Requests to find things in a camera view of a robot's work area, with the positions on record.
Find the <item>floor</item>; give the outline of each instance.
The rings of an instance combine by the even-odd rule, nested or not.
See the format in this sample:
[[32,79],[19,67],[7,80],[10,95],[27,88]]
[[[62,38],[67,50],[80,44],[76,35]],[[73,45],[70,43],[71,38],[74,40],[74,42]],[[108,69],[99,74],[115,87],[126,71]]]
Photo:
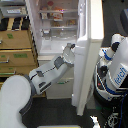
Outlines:
[[[105,37],[102,47],[110,46],[111,37],[115,33],[126,36],[120,22],[120,13],[126,8],[128,8],[128,0],[123,3],[121,0],[105,0],[103,2]],[[79,125],[83,128],[93,128],[90,116],[97,116],[99,124],[103,128],[106,118],[102,115],[101,108],[102,106],[92,97],[89,105],[85,108],[84,115],[77,116],[76,108],[71,106],[71,99],[46,100],[46,98],[35,98],[31,109],[23,116],[23,123],[28,128],[37,128],[43,125]]]

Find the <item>open refrigerator door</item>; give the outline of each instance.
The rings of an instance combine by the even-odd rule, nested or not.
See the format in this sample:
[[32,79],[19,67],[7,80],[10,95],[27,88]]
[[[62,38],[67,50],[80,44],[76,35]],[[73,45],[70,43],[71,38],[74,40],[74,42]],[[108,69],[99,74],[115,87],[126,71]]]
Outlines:
[[104,30],[101,0],[80,0],[78,7],[72,105],[77,107],[77,115],[83,115]]

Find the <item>refrigerator shelf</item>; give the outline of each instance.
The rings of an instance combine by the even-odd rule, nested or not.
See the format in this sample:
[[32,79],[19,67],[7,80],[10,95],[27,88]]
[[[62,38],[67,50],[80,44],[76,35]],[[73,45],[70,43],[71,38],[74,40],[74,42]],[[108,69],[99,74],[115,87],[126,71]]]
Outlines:
[[[70,20],[70,19],[77,20],[78,17],[63,17],[63,20]],[[42,19],[42,21],[44,21],[44,20],[52,20],[52,21],[54,21],[54,17],[53,16],[49,16],[48,19]]]
[[78,12],[78,9],[63,9],[63,10],[40,10],[39,13],[73,13]]
[[67,43],[76,44],[76,38],[72,38],[71,40],[60,40],[60,39],[52,39],[50,40],[42,40],[42,46],[40,49],[40,55],[56,55],[62,54],[64,48],[66,47]]
[[72,26],[61,26],[61,27],[42,27],[42,29],[51,29],[51,30],[76,30],[77,25]]
[[72,26],[62,26],[62,27],[51,27],[51,30],[60,30],[60,29],[66,29],[66,30],[71,30],[71,29],[77,29],[77,25],[72,25]]
[[74,36],[72,36],[72,37],[65,37],[65,38],[62,38],[62,37],[54,37],[54,36],[52,36],[51,37],[51,40],[52,41],[70,41],[70,40],[77,40],[77,35],[74,35]]

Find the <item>label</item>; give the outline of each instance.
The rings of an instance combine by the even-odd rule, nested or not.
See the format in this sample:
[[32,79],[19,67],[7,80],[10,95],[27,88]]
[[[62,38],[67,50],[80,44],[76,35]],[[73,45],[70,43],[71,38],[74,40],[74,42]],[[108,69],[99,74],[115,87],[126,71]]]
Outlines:
[[7,34],[9,39],[13,39],[13,35],[12,34]]
[[7,10],[7,12],[9,13],[9,14],[20,14],[21,12],[20,12],[20,9],[11,9],[11,10]]
[[6,58],[6,56],[5,55],[1,55],[1,58]]
[[26,15],[27,14],[25,7],[22,7],[20,11],[21,11],[22,15]]
[[116,70],[116,73],[112,78],[113,82],[117,87],[121,86],[127,74],[128,74],[127,67],[124,66],[123,64],[120,64]]
[[14,58],[28,58],[27,54],[13,54]]

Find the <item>black panel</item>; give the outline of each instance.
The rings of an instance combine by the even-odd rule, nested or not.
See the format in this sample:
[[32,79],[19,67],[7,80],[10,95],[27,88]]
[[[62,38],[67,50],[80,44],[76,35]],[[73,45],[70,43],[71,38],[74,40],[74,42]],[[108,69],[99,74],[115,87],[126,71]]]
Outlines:
[[4,18],[4,19],[1,20],[0,31],[6,31],[7,30],[8,21],[9,21],[9,18]]
[[39,84],[39,88],[43,87],[44,84],[46,84],[46,82],[42,82],[41,84]]
[[19,30],[21,17],[15,18],[12,26],[12,30]]
[[51,83],[47,84],[45,87],[43,87],[40,92],[43,92],[45,89],[47,89],[49,86],[51,86]]
[[120,88],[128,88],[128,75],[126,76]]
[[112,44],[112,50],[113,50],[114,52],[116,52],[116,50],[117,50],[117,48],[118,48],[118,46],[119,46],[119,43],[120,43],[120,42],[115,42],[114,44]]
[[44,75],[43,75],[43,73],[41,72],[41,71],[36,71],[37,72],[37,75],[39,76],[39,77],[44,77]]
[[22,26],[21,26],[21,30],[28,30],[29,24],[30,24],[29,17],[24,17],[23,22],[22,22]]
[[63,58],[60,56],[54,61],[54,65],[56,66],[57,69],[60,68],[60,66],[64,63]]

